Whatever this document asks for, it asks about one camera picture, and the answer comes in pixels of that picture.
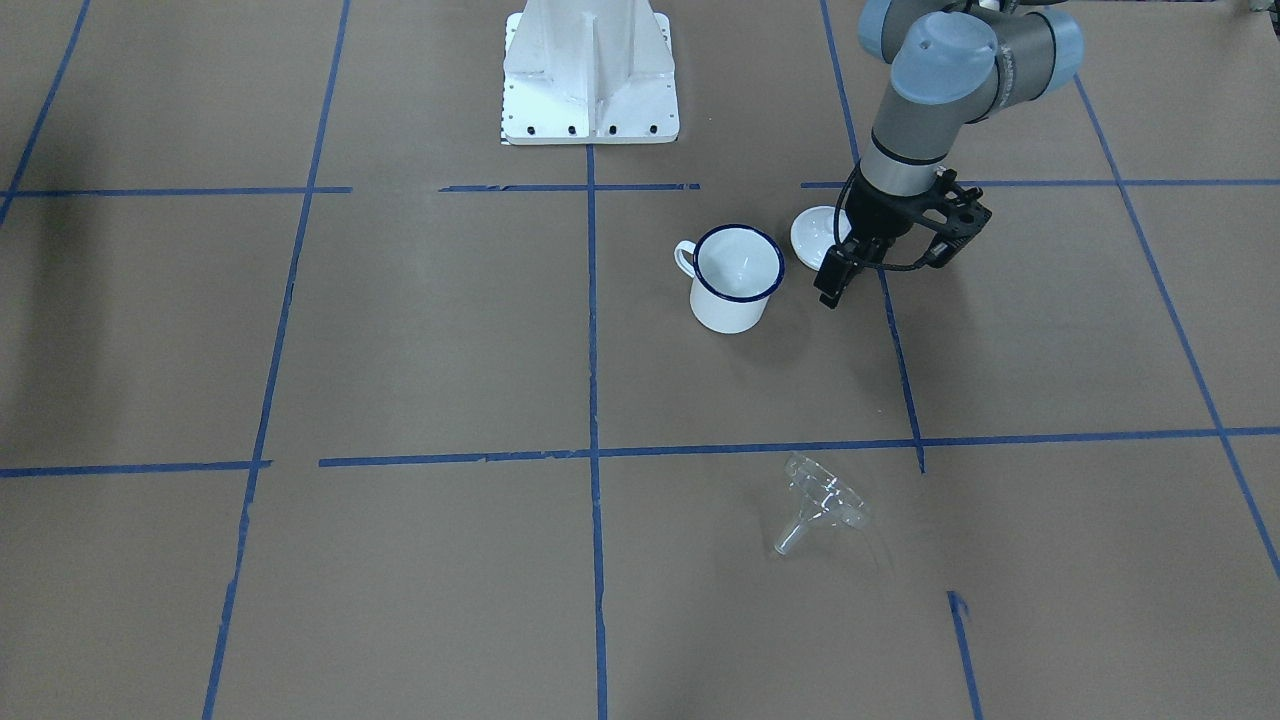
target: blue rim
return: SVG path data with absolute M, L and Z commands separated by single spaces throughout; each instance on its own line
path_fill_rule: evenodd
M 703 250 L 703 242 L 708 237 L 718 233 L 719 231 L 727 231 L 727 229 L 733 229 L 733 228 L 741 228 L 741 229 L 745 229 L 745 231 L 751 231 L 755 234 L 763 237 L 765 240 L 765 242 L 768 242 L 769 246 L 773 247 L 773 252 L 778 256 L 778 277 L 773 281 L 773 284 L 771 284 L 768 290 L 765 290 L 764 292 L 762 292 L 759 295 L 753 295 L 751 297 L 735 297 L 732 295 L 724 295 L 723 292 L 721 292 L 721 291 L 716 290 L 714 287 L 712 287 L 712 283 L 707 282 L 707 278 L 703 277 L 701 268 L 698 266 L 698 254 L 701 252 L 701 250 Z M 753 228 L 751 225 L 744 225 L 741 223 L 730 223 L 727 225 L 719 225 L 718 228 L 712 228 L 712 229 L 707 231 L 707 234 L 704 234 L 703 237 L 698 238 L 698 245 L 694 247 L 694 274 L 698 275 L 698 282 L 703 283 L 703 287 L 705 287 L 707 291 L 710 292 L 712 295 L 714 295 L 716 297 L 719 297 L 722 300 L 728 300 L 730 302 L 755 302 L 756 300 L 762 300 L 762 299 L 768 297 L 769 295 L 773 293 L 773 291 L 778 290 L 780 284 L 782 284 L 782 275 L 785 275 L 786 273 L 787 273 L 787 264 L 782 259 L 782 249 L 778 247 L 778 243 L 773 242 L 773 238 L 769 237 L 764 231 L 762 231 L 759 228 Z

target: white mounting base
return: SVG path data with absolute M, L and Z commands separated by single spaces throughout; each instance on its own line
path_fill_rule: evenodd
M 504 143 L 652 143 L 680 135 L 671 20 L 648 0 L 529 0 L 507 18 L 506 40 Z

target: white saucer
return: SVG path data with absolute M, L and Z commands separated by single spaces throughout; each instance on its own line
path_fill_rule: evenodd
M 827 249 L 836 243 L 836 238 L 831 233 L 836 208 L 833 205 L 819 205 L 800 213 L 796 215 L 795 222 L 791 223 L 791 247 L 796 251 L 796 258 L 810 269 L 817 270 L 820 268 L 822 259 L 827 256 Z M 841 210 L 841 240 L 847 237 L 852 229 L 849 218 Z

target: gray robot arm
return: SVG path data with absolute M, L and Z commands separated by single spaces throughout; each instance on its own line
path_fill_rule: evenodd
M 1060 10 L 1012 15 L 941 0 L 870 0 L 859 40 L 892 69 L 872 146 L 838 202 L 852 234 L 836 238 L 814 283 L 831 307 L 864 268 L 950 261 L 991 217 L 978 202 L 980 190 L 960 188 L 951 170 L 938 173 L 960 128 L 1066 85 L 1084 56 L 1079 26 Z M 946 222 L 927 219 L 927 210 Z M 929 249 L 914 265 L 883 265 L 914 224 L 937 233 Z

